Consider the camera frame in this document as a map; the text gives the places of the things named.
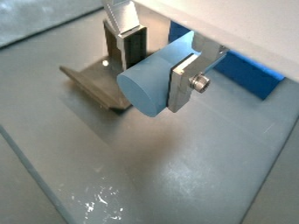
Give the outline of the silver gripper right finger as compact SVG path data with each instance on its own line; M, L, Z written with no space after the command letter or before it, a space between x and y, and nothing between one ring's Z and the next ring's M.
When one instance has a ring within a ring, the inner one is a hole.
M201 35L194 33L192 53L174 67L170 74L170 87L167 108L176 113L192 99L193 90L201 94L208 90L212 80L206 73L226 58L230 49Z

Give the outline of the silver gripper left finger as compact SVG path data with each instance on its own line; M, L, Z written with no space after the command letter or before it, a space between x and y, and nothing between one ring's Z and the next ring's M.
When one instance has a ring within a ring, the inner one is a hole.
M107 13L109 56L127 70L146 58L147 28L141 25L133 0L102 0L102 3Z

